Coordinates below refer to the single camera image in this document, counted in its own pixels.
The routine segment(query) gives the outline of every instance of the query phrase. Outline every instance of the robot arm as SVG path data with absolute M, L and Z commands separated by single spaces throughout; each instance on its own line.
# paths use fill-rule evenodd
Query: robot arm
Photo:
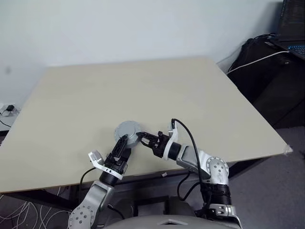
M 103 211 L 114 191 L 118 180 L 123 178 L 131 149 L 127 148 L 128 136 L 121 137 L 104 161 L 98 151 L 89 153 L 93 166 L 102 171 L 99 180 L 94 181 L 86 197 L 69 217 L 70 229 L 95 229 L 98 215 Z
M 137 133 L 141 143 L 152 149 L 154 155 L 164 160 L 172 159 L 184 168 L 195 173 L 201 173 L 207 190 L 203 190 L 203 199 L 209 198 L 209 204 L 205 211 L 207 218 L 231 220 L 241 226 L 232 205 L 229 189 L 229 167 L 222 159 L 211 156 L 198 149 L 200 168 L 198 168 L 195 150 L 192 146 L 181 145 L 178 140 L 177 122 L 172 121 L 169 128 L 169 136 L 161 131 L 158 136 L 146 132 Z

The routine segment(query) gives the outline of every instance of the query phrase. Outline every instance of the wire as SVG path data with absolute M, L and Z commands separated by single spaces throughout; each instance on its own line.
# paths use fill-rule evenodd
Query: wire
M 244 65 L 239 66 L 239 67 L 237 67 L 237 68 L 234 68 L 234 69 L 228 71 L 227 74 L 229 74 L 229 73 L 231 73 L 231 72 L 234 72 L 234 71 L 237 70 L 237 69 L 243 68 L 243 67 L 248 66 L 248 65 L 250 65 L 250 64 L 259 62 L 259 61 L 261 61 L 261 60 L 264 60 L 264 59 L 266 59 L 266 58 L 269 58 L 269 57 L 271 57 L 271 56 L 274 56 L 274 55 L 277 55 L 277 54 L 280 54 L 280 53 L 284 53 L 284 52 L 289 52 L 289 51 L 280 51 L 280 52 L 273 53 L 273 54 L 271 54 L 271 55 L 265 56 L 265 57 L 263 57 L 263 58 L 261 58 L 261 59 L 258 59 L 258 60 L 256 60 L 256 61 L 252 61 L 252 62 L 250 62 L 250 63 L 247 63 L 247 64 L 244 64 Z
M 30 204 L 28 203 L 28 204 L 26 205 L 26 207 L 27 207 L 27 212 L 25 213 L 25 216 L 24 216 L 23 221 L 22 221 L 21 223 L 18 223 L 18 222 L 19 222 L 19 218 L 20 218 L 20 215 L 19 215 L 18 218 L 17 218 L 17 225 L 16 225 L 15 227 L 13 227 L 12 229 L 14 229 L 14 228 L 18 229 L 18 226 L 21 225 L 22 223 L 24 223 L 25 219 L 26 219 L 27 216 L 28 216 Z
M 267 36 L 274 36 L 274 35 L 275 35 L 274 33 L 259 35 L 259 36 L 254 37 L 254 38 L 253 38 L 253 41 L 254 41 L 255 39 L 257 39 L 257 38 L 267 37 Z M 240 48 L 242 48 L 243 45 L 239 46 L 233 53 L 231 53 L 229 56 L 225 57 L 224 59 L 218 61 L 216 64 L 220 64 L 221 62 L 223 62 L 223 61 L 225 61 L 226 59 L 228 59 L 228 58 L 230 58 L 231 56 L 233 56 L 233 54 L 236 53 Z
M 61 195 L 62 195 L 62 194 L 65 192 L 65 191 L 67 191 L 67 190 L 68 190 L 68 188 L 69 188 L 69 187 L 68 187 L 68 186 L 66 186 L 66 187 L 64 188 L 64 190 L 63 190 L 63 191 L 61 191 L 61 192 L 60 192 L 60 194 L 59 194 L 58 196 L 61 196 Z
M 211 192 L 210 192 L 209 187 L 202 180 L 202 174 L 200 172 L 200 168 L 201 168 L 200 159 L 199 159 L 199 154 L 198 154 L 198 150 L 197 150 L 195 140 L 194 140 L 190 130 L 186 127 L 186 125 L 183 124 L 183 122 L 181 122 L 178 119 L 173 118 L 172 119 L 172 124 L 174 124 L 174 122 L 178 122 L 178 123 L 180 123 L 180 125 L 182 125 L 184 127 L 184 129 L 189 134 L 190 139 L 192 141 L 192 144 L 193 144 L 193 147 L 194 147 L 194 150 L 195 150 L 195 154 L 196 154 L 196 159 L 197 159 L 197 169 L 198 169 L 198 177 L 199 177 L 199 183 L 200 183 L 200 192 L 201 192 L 203 201 L 205 202 L 205 205 L 204 205 L 203 209 L 207 209 L 207 208 L 209 208 L 210 203 L 211 203 Z
M 63 211 L 63 210 L 62 210 L 62 211 L 55 212 L 53 215 L 50 216 L 50 218 L 49 218 L 48 221 L 46 222 L 46 227 L 47 227 L 49 221 L 51 220 L 51 218 L 53 218 L 55 215 L 57 215 L 58 213 L 61 213 L 61 212 L 67 212 L 67 213 L 69 213 L 69 216 L 70 216 L 70 213 L 71 213 L 71 212 L 69 212 L 69 211 Z
M 189 171 L 188 174 L 186 175 L 186 177 L 183 178 L 183 179 L 179 182 L 179 184 L 178 184 L 178 186 L 177 186 L 177 196 L 178 196 L 179 200 L 184 201 L 183 198 L 181 198 L 181 196 L 180 196 L 180 185 L 181 185 L 187 178 L 189 178 L 190 174 L 191 174 L 191 172 Z
M 189 195 L 190 195 L 190 193 L 193 191 L 193 189 L 194 189 L 195 187 L 197 187 L 199 184 L 200 184 L 200 182 L 196 182 L 195 184 L 193 184 L 193 186 L 187 191 L 187 193 L 186 193 L 185 196 L 181 199 L 181 201 L 185 201 L 185 200 L 189 197 Z
M 118 210 L 118 209 L 115 209 L 111 204 L 108 204 L 107 207 L 112 210 L 112 211 L 115 211 L 116 213 L 118 213 L 122 219 L 125 219 L 124 215 Z
M 14 210 L 14 211 L 13 211 L 12 213 L 10 213 L 7 217 L 2 217 L 2 216 L 0 216 L 0 218 L 2 219 L 2 221 L 0 221 L 0 224 L 1 224 L 3 221 L 7 220 L 7 219 L 12 219 L 12 218 L 15 218 L 15 217 L 19 216 L 25 209 L 24 209 L 24 210 L 21 210 L 21 212 L 20 212 L 19 214 L 10 217 L 12 214 L 14 214 L 14 213 L 15 213 L 16 211 L 18 211 L 20 208 L 24 207 L 26 204 L 27 204 L 27 202 L 25 202 L 24 204 L 22 204 L 19 208 L 17 208 L 16 210 Z
M 38 210 L 37 210 L 37 207 L 36 207 L 32 202 L 30 202 L 30 204 L 32 204 L 33 208 L 34 208 L 35 211 L 36 211 L 36 221 L 35 221 L 34 226 L 32 227 L 32 229 L 35 229 L 35 227 L 36 227 L 36 225 L 37 225 L 37 222 L 38 222 Z
M 59 195 L 60 191 L 61 191 L 61 187 L 59 187 L 59 189 L 58 189 L 58 191 L 57 191 L 57 194 L 56 194 L 57 196 Z M 44 229 L 47 229 L 46 225 L 44 224 L 44 220 L 46 219 L 48 213 L 51 211 L 52 207 L 49 208 L 49 210 L 47 211 L 47 214 L 44 216 L 43 219 L 42 219 L 42 215 L 41 215 L 42 207 L 43 207 L 43 205 L 40 207 L 40 211 L 39 211 L 39 216 L 40 216 L 40 220 L 41 220 L 39 229 L 41 228 L 42 225 L 43 225 Z
M 235 59 L 235 61 L 231 64 L 231 66 L 229 67 L 228 71 L 230 71 L 233 66 L 241 61 L 242 59 L 246 60 L 247 59 L 247 55 L 248 55 L 248 51 L 250 49 L 250 47 L 252 47 L 253 44 L 255 44 L 255 42 L 257 41 L 258 38 L 262 38 L 262 37 L 268 37 L 268 36 L 275 36 L 275 33 L 270 33 L 270 34 L 263 34 L 263 35 L 259 35 L 256 36 L 254 38 L 250 38 L 248 39 L 243 45 L 242 45 L 242 49 L 238 55 L 238 57 Z
M 10 125 L 5 124 L 5 123 L 4 123 L 4 122 L 2 122 L 1 120 L 0 120 L 0 123 L 2 123 L 3 125 L 6 125 L 6 126 L 8 126 L 8 127 L 10 127 L 10 128 L 11 128 L 11 126 L 10 126 Z
M 8 110 L 4 110 L 4 111 L 2 111 L 2 113 L 0 113 L 0 115 L 3 115 L 3 113 L 4 113 L 4 112 L 6 112 L 6 111 L 8 111 Z M 9 112 L 9 111 L 8 111 L 8 112 Z
M 81 196 L 82 181 L 84 180 L 85 175 L 87 173 L 91 172 L 92 170 L 95 170 L 95 167 L 87 170 L 81 177 L 80 186 L 79 186 L 79 190 L 78 190 L 79 203 L 81 203 L 81 201 L 82 201 L 82 196 Z

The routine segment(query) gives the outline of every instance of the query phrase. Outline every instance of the white wall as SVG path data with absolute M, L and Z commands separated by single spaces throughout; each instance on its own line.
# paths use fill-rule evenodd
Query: white wall
M 50 65 L 193 55 L 218 62 L 270 32 L 279 2 L 1 0 L 0 102 L 22 106 Z

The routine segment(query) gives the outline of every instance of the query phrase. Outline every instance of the laptop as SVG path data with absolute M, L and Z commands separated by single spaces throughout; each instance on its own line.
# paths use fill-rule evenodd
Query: laptop
M 305 60 L 305 0 L 284 0 L 277 35 L 270 41 Z

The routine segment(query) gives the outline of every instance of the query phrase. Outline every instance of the white cable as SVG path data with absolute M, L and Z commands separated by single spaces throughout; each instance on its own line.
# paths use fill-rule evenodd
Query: white cable
M 2 217 L 2 216 L 0 216 L 0 218 L 3 219 L 2 221 L 0 221 L 0 224 L 1 224 L 3 221 L 7 220 L 7 219 L 11 219 L 11 218 L 15 218 L 15 217 L 19 216 L 22 212 L 25 211 L 25 209 L 24 209 L 24 210 L 21 210 L 21 212 L 18 213 L 17 215 L 11 217 L 11 215 L 14 214 L 16 211 L 18 211 L 20 208 L 23 209 L 23 207 L 24 207 L 26 204 L 27 204 L 27 202 L 25 202 L 24 204 L 22 204 L 19 208 L 17 208 L 16 210 L 14 210 L 14 211 L 13 211 L 12 213 L 10 213 L 7 217 Z
M 70 216 L 70 213 L 71 213 L 71 212 L 69 212 L 69 211 L 63 211 L 63 210 L 62 210 L 62 211 L 55 212 L 53 215 L 50 216 L 50 218 L 49 218 L 48 221 L 46 222 L 46 226 L 48 225 L 50 219 L 51 219 L 53 216 L 55 216 L 55 215 L 57 215 L 58 213 L 61 213 L 61 212 L 68 212 L 68 213 L 69 213 L 69 216 Z
M 256 60 L 256 61 L 252 61 L 252 62 L 250 62 L 250 63 L 247 63 L 247 64 L 244 64 L 244 65 L 239 66 L 239 67 L 237 67 L 237 68 L 234 68 L 234 69 L 228 71 L 227 74 L 229 74 L 229 73 L 231 73 L 231 72 L 234 72 L 234 71 L 237 70 L 237 69 L 243 68 L 243 67 L 248 66 L 248 65 L 250 65 L 250 64 L 259 62 L 259 61 L 261 61 L 261 60 L 264 60 L 264 59 L 266 59 L 266 58 L 269 58 L 269 57 L 271 57 L 271 56 L 274 56 L 274 55 L 277 55 L 277 54 L 280 54 L 280 53 L 284 53 L 284 52 L 289 52 L 289 51 L 280 51 L 280 52 L 273 53 L 273 54 L 271 54 L 271 55 L 269 55 L 269 56 L 265 56 L 265 57 L 263 57 L 263 58 L 261 58 L 261 59 L 258 59 L 258 60 Z
M 59 187 L 59 189 L 58 189 L 58 192 L 57 192 L 57 194 L 56 194 L 57 196 L 59 195 L 59 192 L 60 192 L 60 191 L 61 191 L 61 187 Z M 49 210 L 47 211 L 47 214 L 44 216 L 44 218 L 42 218 L 42 215 L 41 215 L 42 207 L 43 207 L 43 205 L 40 207 L 40 211 L 39 211 L 39 216 L 40 216 L 40 220 L 41 220 L 39 229 L 41 228 L 41 226 L 43 226 L 44 229 L 47 229 L 46 225 L 44 224 L 44 220 L 46 219 L 48 213 L 51 211 L 52 207 L 49 208 Z
M 20 215 L 19 215 L 19 216 L 18 216 L 18 218 L 17 218 L 17 225 L 16 225 L 15 227 L 13 227 L 12 229 L 14 229 L 14 228 L 18 229 L 18 226 L 19 226 L 19 225 L 21 225 L 22 223 L 24 223 L 25 219 L 26 219 L 26 218 L 27 218 L 27 216 L 28 216 L 28 212 L 29 212 L 30 204 L 28 203 L 28 204 L 26 205 L 26 207 L 27 207 L 27 212 L 25 213 L 25 216 L 24 216 L 23 221 L 22 221 L 21 223 L 19 223 L 19 224 L 18 224 L 18 222 L 19 222 L 19 218 L 20 218 Z
M 35 211 L 36 211 L 36 221 L 35 221 L 34 226 L 32 227 L 32 229 L 35 229 L 35 227 L 36 227 L 36 225 L 37 225 L 37 222 L 38 222 L 38 211 L 37 211 L 36 206 L 35 206 L 32 202 L 30 202 L 30 204 L 32 204 L 33 208 L 34 208 Z

